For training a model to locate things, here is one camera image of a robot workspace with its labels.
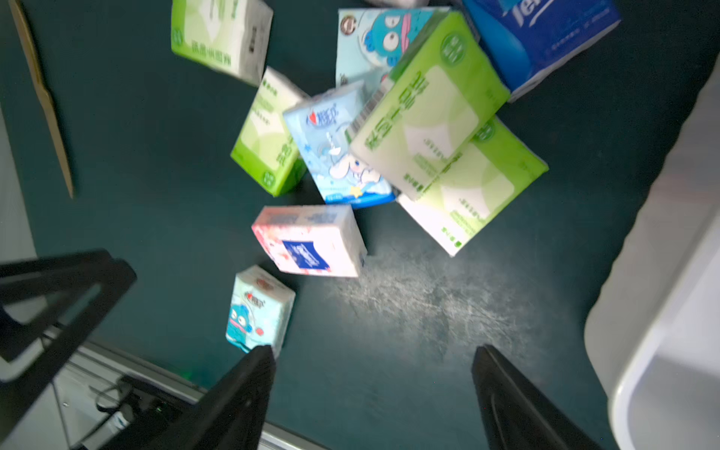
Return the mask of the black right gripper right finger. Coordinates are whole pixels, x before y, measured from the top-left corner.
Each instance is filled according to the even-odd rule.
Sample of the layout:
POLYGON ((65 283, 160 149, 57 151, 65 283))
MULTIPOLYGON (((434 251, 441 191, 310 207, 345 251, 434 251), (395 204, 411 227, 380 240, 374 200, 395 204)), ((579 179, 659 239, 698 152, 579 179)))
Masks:
POLYGON ((472 378, 489 448, 599 447, 494 346, 476 349, 472 378))

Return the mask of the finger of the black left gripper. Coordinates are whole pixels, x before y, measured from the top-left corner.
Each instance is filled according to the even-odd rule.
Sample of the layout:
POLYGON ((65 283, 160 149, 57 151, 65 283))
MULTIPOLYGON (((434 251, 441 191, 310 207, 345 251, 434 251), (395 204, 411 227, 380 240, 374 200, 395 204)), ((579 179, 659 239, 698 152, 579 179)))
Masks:
POLYGON ((1 382, 1 437, 11 436, 69 358, 137 281, 124 260, 105 249, 1 265, 1 306, 56 294, 58 298, 28 322, 1 310, 1 358, 12 362, 40 339, 92 288, 99 291, 49 348, 16 378, 1 382))

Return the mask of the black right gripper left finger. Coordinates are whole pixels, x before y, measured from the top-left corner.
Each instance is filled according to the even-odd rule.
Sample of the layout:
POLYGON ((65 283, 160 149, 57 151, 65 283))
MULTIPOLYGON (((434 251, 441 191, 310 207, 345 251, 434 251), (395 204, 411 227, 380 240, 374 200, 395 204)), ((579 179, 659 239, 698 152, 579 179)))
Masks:
POLYGON ((144 448, 258 448, 275 373, 272 348, 252 349, 174 425, 144 448))

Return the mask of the light blue cartoon tissue pack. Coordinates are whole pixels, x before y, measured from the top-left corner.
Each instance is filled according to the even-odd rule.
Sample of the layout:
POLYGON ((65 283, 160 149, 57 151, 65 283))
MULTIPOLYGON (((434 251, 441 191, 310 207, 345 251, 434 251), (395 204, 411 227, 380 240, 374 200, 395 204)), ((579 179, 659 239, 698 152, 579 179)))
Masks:
POLYGON ((306 99, 283 118, 326 204, 353 208, 393 202, 396 193, 379 172, 350 152, 345 135, 365 106, 365 83, 352 82, 306 99))

